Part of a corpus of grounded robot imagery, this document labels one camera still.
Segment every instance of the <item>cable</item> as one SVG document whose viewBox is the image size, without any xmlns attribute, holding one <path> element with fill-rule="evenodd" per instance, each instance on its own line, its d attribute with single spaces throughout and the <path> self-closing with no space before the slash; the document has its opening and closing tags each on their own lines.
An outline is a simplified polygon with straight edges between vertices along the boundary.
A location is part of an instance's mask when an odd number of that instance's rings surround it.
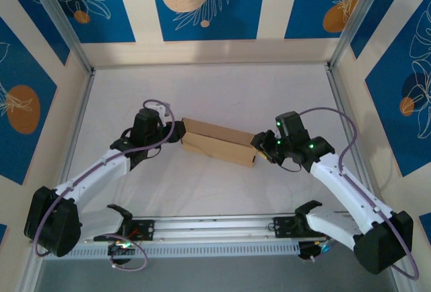
<svg viewBox="0 0 431 292">
<path fill-rule="evenodd" d="M 149 156 L 149 157 L 147 157 L 146 159 L 152 159 L 153 157 L 156 157 L 157 155 L 159 155 L 160 154 L 160 152 L 162 151 L 162 147 L 159 147 L 159 150 L 158 150 L 158 152 L 156 153 L 156 154 L 154 154 L 154 155 L 152 155 L 152 156 Z"/>
<path fill-rule="evenodd" d="M 337 109 L 334 109 L 334 108 L 329 108 L 329 107 L 311 108 L 311 109 L 308 109 L 308 110 L 305 110 L 305 111 L 301 112 L 300 115 L 306 114 L 308 112 L 314 112 L 315 110 L 329 110 L 331 112 L 336 112 L 340 116 L 343 116 L 350 123 L 350 125 L 353 128 L 353 133 L 354 133 L 353 138 L 350 141 L 350 143 L 347 145 L 347 147 L 341 152 L 341 154 L 339 156 L 339 160 L 338 160 L 338 168 L 339 168 L 341 174 L 343 174 L 342 173 L 343 172 L 343 158 L 346 155 L 346 153 L 352 148 L 352 146 L 356 142 L 356 139 L 358 139 L 358 129 L 356 128 L 356 125 L 355 125 L 354 121 L 346 113 L 341 112 L 341 111 L 339 111 Z M 370 206 L 373 209 L 375 207 L 377 207 L 377 205 L 374 203 L 374 201 L 347 174 L 343 174 L 343 177 L 367 201 L 367 203 L 370 204 Z M 404 242 L 404 239 L 401 237 L 401 235 L 398 232 L 397 228 L 395 228 L 395 226 L 391 223 L 391 221 L 386 217 L 386 215 L 381 210 L 378 211 L 378 215 L 381 216 L 382 219 L 385 221 L 385 223 L 389 226 L 389 228 L 391 228 L 393 234 L 395 235 L 395 237 L 397 238 L 397 240 L 400 243 L 401 247 L 403 248 L 403 250 L 405 252 L 405 255 L 409 259 L 409 261 L 411 263 L 411 267 L 413 267 L 414 274 L 410 275 L 409 273 L 405 272 L 404 270 L 401 270 L 396 265 L 392 265 L 392 268 L 394 270 L 396 270 L 397 272 L 401 273 L 402 275 L 404 275 L 405 277 L 417 281 L 419 279 L 419 268 L 418 268 L 418 266 L 416 264 L 415 259 L 413 258 L 413 255 L 411 254 L 409 248 L 407 247 L 407 244 Z"/>
<path fill-rule="evenodd" d="M 136 246 L 136 248 L 138 250 L 140 250 L 142 252 L 142 254 L 145 257 L 145 261 L 144 261 L 144 263 L 140 267 L 137 267 L 137 268 L 125 268 L 125 267 L 118 266 L 117 264 L 115 264 L 115 262 L 114 262 L 114 253 L 112 253 L 111 256 L 110 256 L 110 258 L 109 258 L 109 261 L 112 264 L 113 268 L 116 268 L 118 270 L 123 270 L 125 272 L 137 272 L 138 270 L 143 270 L 147 266 L 147 263 L 148 263 L 147 253 L 145 253 L 145 250 L 139 244 L 136 244 L 133 240 L 131 240 L 130 238 L 123 237 L 121 235 L 117 235 L 116 233 L 104 233 L 102 236 L 116 238 L 118 240 L 124 240 L 125 242 L 133 244 L 133 245 Z"/>
<path fill-rule="evenodd" d="M 291 169 L 287 169 L 281 165 L 278 165 L 279 167 L 281 167 L 283 170 L 287 171 L 287 172 L 291 172 L 291 173 L 298 173 L 302 170 L 302 166 L 299 166 L 299 170 L 291 170 Z"/>
<path fill-rule="evenodd" d="M 129 129 L 126 129 L 120 136 L 121 139 L 124 139 L 127 135 L 128 132 L 130 132 L 132 130 L 132 127 L 130 127 Z"/>
<path fill-rule="evenodd" d="M 145 147 L 138 147 L 138 148 L 134 148 L 134 149 L 128 149 L 124 152 L 119 152 L 117 154 L 114 154 L 113 156 L 109 157 L 108 159 L 106 159 L 105 163 L 108 163 L 110 161 L 112 161 L 113 159 L 116 159 L 120 156 L 126 155 L 128 153 L 133 153 L 133 152 L 138 152 L 138 151 L 147 151 L 150 149 L 155 149 L 156 147 L 160 146 L 161 144 L 167 142 L 169 140 L 169 138 L 171 137 L 171 135 L 174 132 L 174 127 L 175 127 L 175 117 L 174 114 L 172 113 L 169 105 L 165 104 L 164 102 L 161 102 L 159 100 L 156 99 L 149 99 L 143 102 L 142 106 L 145 108 L 145 105 L 148 104 L 149 102 L 155 102 L 157 104 L 161 104 L 165 107 L 166 111 L 168 112 L 169 116 L 172 119 L 172 126 L 170 127 L 169 133 L 166 135 L 166 137 L 164 139 L 162 139 L 160 142 L 153 144 L 153 145 L 148 145 Z M 92 167 L 91 169 L 89 169 L 86 173 L 84 173 L 82 176 L 80 176 L 78 179 L 75 180 L 75 182 L 72 184 L 72 187 L 76 187 L 79 183 L 81 183 L 85 178 L 87 178 L 90 174 L 92 174 L 93 172 L 95 172 L 96 170 L 98 170 L 100 167 L 104 166 L 105 163 L 98 163 L 96 164 L 94 167 Z M 63 199 L 66 194 L 68 194 L 71 191 L 70 187 L 67 188 L 66 190 L 64 190 L 52 203 L 51 206 L 49 206 L 48 210 L 46 210 L 46 213 L 44 214 L 42 220 L 39 223 L 38 229 L 36 230 L 36 234 L 34 235 L 34 239 L 33 239 L 33 253 L 35 253 L 35 255 L 39 256 L 39 257 L 45 257 L 46 255 L 50 254 L 50 252 L 45 252 L 43 254 L 39 253 L 38 251 L 38 241 L 39 241 L 39 237 L 40 237 L 40 233 L 42 232 L 42 228 L 45 226 L 46 221 L 48 220 L 48 217 L 50 216 L 50 214 L 54 211 L 55 207 L 60 203 L 61 199 Z M 111 237 L 113 237 L 112 235 L 117 235 L 115 233 L 110 233 L 110 234 L 105 234 L 105 235 L 111 235 Z M 128 242 L 128 238 L 123 237 L 123 236 L 119 236 L 117 235 L 119 239 L 125 240 L 126 242 Z"/>
</svg>

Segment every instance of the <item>cream wall stripe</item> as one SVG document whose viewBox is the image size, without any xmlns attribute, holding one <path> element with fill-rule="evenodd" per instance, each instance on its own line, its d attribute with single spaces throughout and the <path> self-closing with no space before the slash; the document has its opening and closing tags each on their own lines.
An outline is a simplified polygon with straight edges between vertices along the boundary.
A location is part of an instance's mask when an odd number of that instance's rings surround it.
<svg viewBox="0 0 431 292">
<path fill-rule="evenodd" d="M 295 0 L 263 0 L 257 38 L 284 39 Z"/>
<path fill-rule="evenodd" d="M 123 3 L 136 43 L 151 45 L 163 42 L 155 0 L 123 0 Z"/>
<path fill-rule="evenodd" d="M 338 38 L 83 44 L 95 67 L 170 63 L 327 62 Z"/>
<path fill-rule="evenodd" d="M 0 1 L 1 18 L 58 85 L 64 66 L 18 0 Z"/>
</svg>

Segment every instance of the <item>black mount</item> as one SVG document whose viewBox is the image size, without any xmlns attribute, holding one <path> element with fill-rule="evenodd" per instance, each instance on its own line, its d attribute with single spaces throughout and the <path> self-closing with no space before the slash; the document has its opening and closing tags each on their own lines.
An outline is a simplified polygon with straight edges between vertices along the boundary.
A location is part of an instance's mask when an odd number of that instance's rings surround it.
<svg viewBox="0 0 431 292">
<path fill-rule="evenodd" d="M 281 138 L 275 138 L 273 131 L 262 132 L 251 141 L 251 145 L 262 152 L 271 163 L 279 166 L 284 159 L 291 157 L 293 162 L 302 166 L 308 173 L 314 162 L 320 157 L 335 153 L 335 150 L 322 137 L 313 139 L 304 128 L 301 117 L 297 112 L 286 112 L 275 118 Z"/>
<path fill-rule="evenodd" d="M 393 213 L 389 221 L 397 229 L 408 249 L 413 241 L 413 219 L 405 212 Z M 376 223 L 365 235 L 354 237 L 354 253 L 370 273 L 378 274 L 405 256 L 404 249 L 386 222 Z"/>
<path fill-rule="evenodd" d="M 34 239 L 39 223 L 57 197 L 55 190 L 46 186 L 34 193 L 24 228 L 25 236 Z M 80 236 L 81 223 L 76 205 L 73 200 L 63 198 L 42 228 L 38 243 L 55 256 L 62 257 L 75 247 Z"/>
<path fill-rule="evenodd" d="M 134 242 L 153 240 L 154 235 L 154 220 L 152 219 L 133 219 L 133 215 L 126 209 L 121 208 L 117 205 L 108 205 L 108 208 L 118 211 L 123 216 L 123 222 L 121 223 L 120 229 L 116 232 L 117 235 L 127 237 Z M 107 236 L 96 236 L 95 242 L 110 242 L 116 241 L 117 239 Z"/>
<path fill-rule="evenodd" d="M 291 217 L 275 217 L 273 218 L 273 227 L 276 238 L 325 238 L 326 235 L 314 231 L 307 223 L 306 215 L 315 207 L 322 204 L 312 200 L 304 203 L 296 208 L 295 215 Z M 314 242 L 303 241 L 299 242 L 300 254 L 298 255 L 303 260 L 309 260 L 311 256 L 316 257 L 321 253 L 321 248 L 315 245 Z"/>
<path fill-rule="evenodd" d="M 129 149 L 156 144 L 168 135 L 171 126 L 172 122 L 167 122 L 165 127 L 162 126 L 162 121 L 157 111 L 142 108 L 135 116 L 133 127 L 126 129 L 121 137 L 111 144 L 110 148 L 124 152 Z M 176 121 L 174 132 L 169 137 L 168 143 L 178 142 L 185 133 L 184 123 Z M 132 170 L 140 162 L 148 158 L 148 150 L 127 153 L 125 156 L 130 159 L 130 170 Z"/>
</svg>

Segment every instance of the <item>metal frame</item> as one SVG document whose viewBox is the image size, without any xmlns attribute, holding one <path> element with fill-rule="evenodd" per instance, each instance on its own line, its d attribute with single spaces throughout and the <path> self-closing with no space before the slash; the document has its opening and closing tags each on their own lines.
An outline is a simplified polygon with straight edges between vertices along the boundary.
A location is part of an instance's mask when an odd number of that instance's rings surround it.
<svg viewBox="0 0 431 292">
<path fill-rule="evenodd" d="M 78 137 L 79 137 L 79 131 L 81 130 L 82 122 L 84 121 L 84 115 L 86 113 L 88 100 L 90 99 L 90 93 L 93 87 L 93 82 L 94 82 L 94 71 L 92 71 L 92 73 L 89 75 L 87 80 L 86 89 L 84 91 L 84 95 L 81 100 L 81 106 L 79 107 L 79 112 L 78 112 L 76 121 L 74 123 L 75 127 L 73 128 L 72 138 L 67 148 L 66 160 L 61 168 L 60 176 L 57 181 L 57 183 L 59 184 L 66 182 L 67 177 L 69 176 L 73 154 L 75 153 L 76 143 L 78 142 Z"/>
<path fill-rule="evenodd" d="M 42 260 L 34 255 L 32 247 L 27 247 L 26 265 L 21 273 L 18 284 L 15 286 L 14 292 L 33 292 L 36 288 Z"/>
<path fill-rule="evenodd" d="M 350 46 L 353 37 L 364 21 L 365 15 L 368 13 L 373 1 L 374 0 L 358 0 L 353 13 L 351 14 L 343 32 L 341 33 L 341 36 L 339 37 L 337 47 L 332 54 L 331 60 L 329 61 L 329 69 L 331 71 L 337 66 L 338 62 L 343 56 L 343 53 Z"/>
<path fill-rule="evenodd" d="M 353 121 L 356 124 L 356 120 L 354 118 L 352 107 L 350 106 L 350 103 L 347 99 L 347 94 L 346 94 L 344 85 L 341 81 L 341 75 L 339 74 L 337 67 L 335 67 L 332 71 L 330 71 L 329 66 L 328 66 L 327 74 L 328 74 L 328 78 L 329 78 L 329 83 L 332 85 L 331 87 L 333 87 L 334 98 L 335 98 L 335 101 L 337 102 L 337 107 L 340 110 L 343 110 L 344 112 L 349 114 L 349 116 L 353 119 Z M 352 130 L 350 128 L 350 125 L 346 121 L 341 121 L 341 122 L 343 123 L 343 127 L 345 129 L 346 136 L 347 136 L 348 140 L 350 141 L 351 137 L 352 137 Z M 368 189 L 376 197 L 378 197 L 380 200 L 382 200 L 384 202 L 384 199 L 382 198 L 382 194 L 380 192 L 380 188 L 378 187 L 374 172 L 372 171 L 372 167 L 371 167 L 369 161 L 365 162 L 360 156 L 360 152 L 363 151 L 363 149 L 361 149 L 361 147 L 362 147 L 362 144 L 361 144 L 361 140 L 359 138 L 356 141 L 356 144 L 352 147 L 351 152 L 354 155 L 355 164 L 358 163 L 356 165 L 357 168 L 359 168 L 360 172 L 363 173 L 365 176 L 365 178 L 362 179 L 362 183 L 365 186 L 367 186 L 366 184 L 368 184 Z M 406 258 L 403 258 L 402 260 L 398 261 L 396 263 L 396 265 L 399 268 L 406 270 L 407 272 L 410 270 L 410 266 L 411 266 L 409 261 L 406 260 Z M 406 291 L 406 292 L 408 292 L 408 291 L 411 291 L 411 292 L 419 291 L 418 285 L 415 281 L 412 281 L 412 280 L 408 279 L 407 277 L 401 275 L 396 270 L 392 269 L 391 271 L 392 271 L 393 278 L 396 281 L 396 284 L 398 286 L 399 291 Z"/>
<path fill-rule="evenodd" d="M 93 68 L 81 46 L 81 42 L 77 37 L 75 30 L 72 28 L 69 20 L 67 19 L 64 11 L 57 0 L 39 0 L 49 17 L 53 21 L 55 27 L 60 32 L 67 46 L 75 53 L 77 60 L 82 68 L 91 73 Z"/>
<path fill-rule="evenodd" d="M 277 239 L 269 229 L 273 218 L 281 215 L 223 217 L 152 217 L 153 241 L 141 242 L 149 258 L 184 258 L 209 256 L 299 255 L 298 242 L 321 238 Z M 61 260 L 106 259 L 108 242 L 84 241 Z M 131 250 L 123 258 L 143 258 Z M 46 260 L 58 260 L 47 256 Z"/>
</svg>

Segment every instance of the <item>enclosure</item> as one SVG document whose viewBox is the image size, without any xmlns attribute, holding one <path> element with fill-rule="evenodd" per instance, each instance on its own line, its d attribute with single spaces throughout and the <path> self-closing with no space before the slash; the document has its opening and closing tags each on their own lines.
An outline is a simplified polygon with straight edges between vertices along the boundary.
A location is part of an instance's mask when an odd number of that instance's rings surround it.
<svg viewBox="0 0 431 292">
<path fill-rule="evenodd" d="M 431 287 L 431 0 L 0 0 L 0 16 L 0 290 Z M 372 275 L 341 244 L 301 260 L 298 240 L 268 225 L 310 200 L 348 216 L 325 185 L 292 161 L 287 172 L 258 155 L 248 168 L 181 143 L 86 207 L 114 203 L 156 222 L 144 270 L 111 268 L 107 243 L 92 240 L 62 258 L 35 256 L 23 233 L 35 191 L 100 159 L 148 99 L 169 103 L 176 120 L 250 134 L 275 131 L 284 112 L 347 113 L 359 137 L 344 163 L 413 218 L 419 280 Z M 334 112 L 302 120 L 338 153 L 354 138 Z M 411 272 L 407 258 L 397 265 Z"/>
</svg>

